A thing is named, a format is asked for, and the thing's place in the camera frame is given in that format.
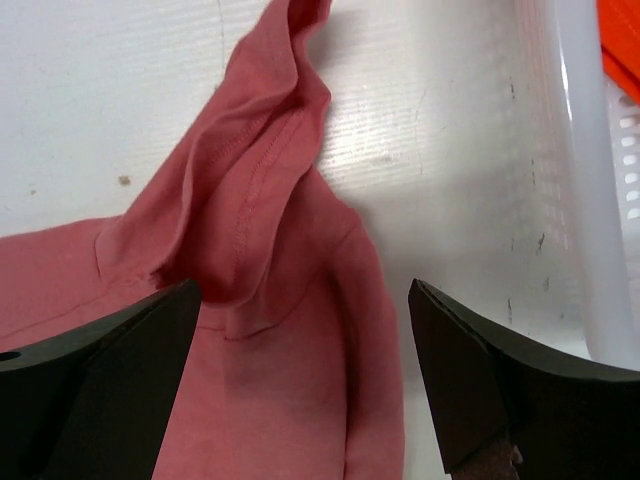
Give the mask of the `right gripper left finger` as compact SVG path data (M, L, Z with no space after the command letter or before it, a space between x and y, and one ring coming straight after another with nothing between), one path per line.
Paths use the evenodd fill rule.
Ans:
M200 306L187 280L2 353L2 478L151 478Z

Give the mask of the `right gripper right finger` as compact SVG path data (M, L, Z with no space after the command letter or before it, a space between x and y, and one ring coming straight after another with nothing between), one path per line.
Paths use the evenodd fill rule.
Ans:
M413 337L454 479L635 479L639 374L556 350L421 280Z

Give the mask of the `dusty red t-shirt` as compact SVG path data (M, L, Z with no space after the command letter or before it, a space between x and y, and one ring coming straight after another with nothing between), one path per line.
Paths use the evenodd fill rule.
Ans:
M274 1L120 216L1 241L1 346L191 278L203 304L158 479L399 479L397 319L357 212L315 167L326 1Z

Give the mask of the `white plastic basket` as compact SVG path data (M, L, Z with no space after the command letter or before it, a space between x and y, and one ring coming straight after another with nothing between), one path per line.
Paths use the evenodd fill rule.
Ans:
M536 188L586 348L639 367L639 107L604 73L593 1L518 1Z

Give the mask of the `orange t-shirt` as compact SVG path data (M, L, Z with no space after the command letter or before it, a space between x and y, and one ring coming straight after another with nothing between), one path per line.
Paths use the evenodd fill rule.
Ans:
M639 103L640 1L598 0L604 71Z

